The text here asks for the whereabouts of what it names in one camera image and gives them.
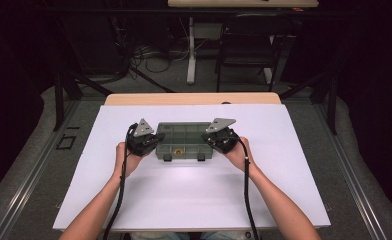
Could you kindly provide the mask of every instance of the clear plastic box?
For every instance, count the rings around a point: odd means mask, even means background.
[[[163,133],[165,137],[156,146],[156,156],[164,161],[172,159],[204,161],[212,158],[212,148],[201,137],[210,124],[209,122],[159,123],[156,133]]]

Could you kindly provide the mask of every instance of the chair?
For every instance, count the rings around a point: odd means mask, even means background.
[[[260,68],[259,73],[264,68],[271,68],[271,92],[281,48],[292,27],[292,21],[283,15],[240,13],[228,18],[221,28],[215,66],[217,92],[220,89],[221,66]]]

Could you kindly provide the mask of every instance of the white sheet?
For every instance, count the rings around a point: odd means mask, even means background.
[[[65,229],[112,174],[115,146],[128,127],[144,118],[159,122],[211,122],[232,118],[230,127],[250,141],[257,165],[305,212],[314,226],[330,225],[318,189],[284,105],[102,106],[54,223]],[[214,151],[212,159],[163,162],[153,151],[126,180],[123,204],[112,230],[218,230],[250,228],[243,173]],[[250,182],[258,228],[276,227]],[[109,218],[115,208],[111,208]]]

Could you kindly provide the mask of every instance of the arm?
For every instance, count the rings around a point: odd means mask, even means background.
[[[249,178],[258,188],[281,233],[288,240],[320,239],[312,223],[302,210],[256,166],[249,142],[241,137],[249,155]],[[240,143],[225,155],[230,162],[244,170],[244,151]]]
[[[60,239],[96,239],[102,230],[103,223],[108,217],[109,210],[119,189],[122,163],[124,161],[125,143],[116,147],[116,162],[114,172],[102,190],[75,217]],[[127,157],[128,177],[139,165],[142,157],[129,155]]]

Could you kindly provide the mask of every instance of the desk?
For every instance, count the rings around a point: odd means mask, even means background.
[[[179,8],[312,8],[318,6],[317,0],[168,0],[168,6]],[[194,22],[189,21],[189,67],[187,84],[194,84],[196,70],[196,54],[194,48]]]
[[[251,140],[257,165],[299,205],[314,226],[330,225],[289,114],[276,94],[159,93],[107,98],[53,228],[65,229],[103,187],[113,169],[115,146],[124,140],[129,125],[145,118],[156,129],[160,121],[212,121],[214,117],[236,119],[232,128]],[[259,125],[267,122],[268,126]],[[276,227],[252,183],[249,198],[256,226]],[[250,229],[243,173],[217,152],[205,162],[164,162],[152,152],[127,179],[123,201],[113,231]]]

